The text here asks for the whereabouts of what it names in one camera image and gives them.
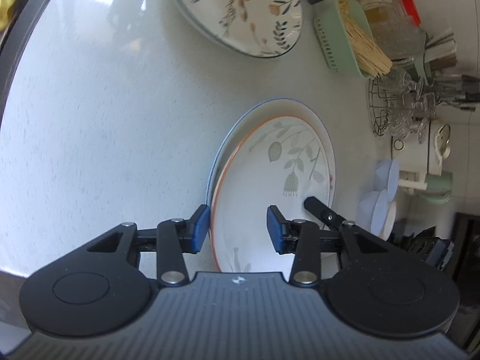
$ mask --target white speckled countertop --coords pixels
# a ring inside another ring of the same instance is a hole
[[[377,157],[366,83],[327,67],[303,7],[298,44],[261,60],[204,38],[174,0],[51,0],[0,130],[0,269],[26,276],[120,222],[190,216],[226,133],[275,97],[323,120],[337,161],[333,208],[354,218]],[[151,257],[141,263],[150,277]],[[186,262],[190,274],[213,270],[209,242]]]

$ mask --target dish rack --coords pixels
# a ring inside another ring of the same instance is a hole
[[[418,96],[424,94],[424,85],[421,85],[418,90]],[[393,102],[398,102],[400,99],[404,102],[407,93],[388,92],[378,85],[378,77],[369,79],[367,102],[370,114],[370,124],[373,133],[381,137],[388,127],[388,112],[392,108]]]

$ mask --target plate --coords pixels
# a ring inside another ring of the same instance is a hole
[[[288,52],[302,27],[300,0],[176,0],[182,13],[208,38],[249,56]]]
[[[397,202],[395,200],[388,204],[387,219],[383,225],[383,229],[380,232],[379,237],[384,241],[387,241],[392,234],[393,226],[395,224],[395,216],[397,214]]]
[[[266,209],[286,218],[311,215],[308,196],[330,201],[326,150],[315,129],[294,116],[272,117],[250,131],[227,160],[212,198],[210,222],[215,261],[223,272],[282,272],[294,256],[275,252],[266,229]]]
[[[294,99],[271,99],[266,100],[247,111],[232,127],[226,135],[220,149],[215,156],[215,159],[210,169],[208,183],[206,188],[205,204],[212,205],[213,193],[217,185],[218,178],[222,169],[225,167],[227,160],[245,138],[255,127],[264,123],[268,119],[279,116],[294,116],[307,122],[315,130],[322,141],[325,148],[328,168],[330,170],[330,199],[328,206],[332,206],[335,193],[335,155],[333,152],[332,141],[325,128],[325,125],[320,120],[315,112],[306,106],[304,103]]]

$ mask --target blue gripper pad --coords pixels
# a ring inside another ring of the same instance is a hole
[[[283,251],[282,225],[270,207],[267,209],[267,229],[275,251],[281,253]]]
[[[210,228],[210,207],[205,206],[205,209],[200,214],[200,217],[195,222],[193,229],[193,236],[191,237],[191,247],[194,253],[198,253],[202,248],[203,241],[207,236]]]

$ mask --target white bowl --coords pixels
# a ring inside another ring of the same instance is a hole
[[[388,202],[393,202],[398,189],[399,177],[400,162],[396,158],[377,162],[373,179],[374,191],[387,190]]]
[[[388,204],[387,219],[383,225],[383,229],[380,232],[379,237],[384,241],[387,241],[390,234],[392,234],[393,225],[395,224],[395,216],[397,214],[397,202],[393,201]]]
[[[387,190],[368,192],[358,205],[356,223],[379,236],[387,217]]]

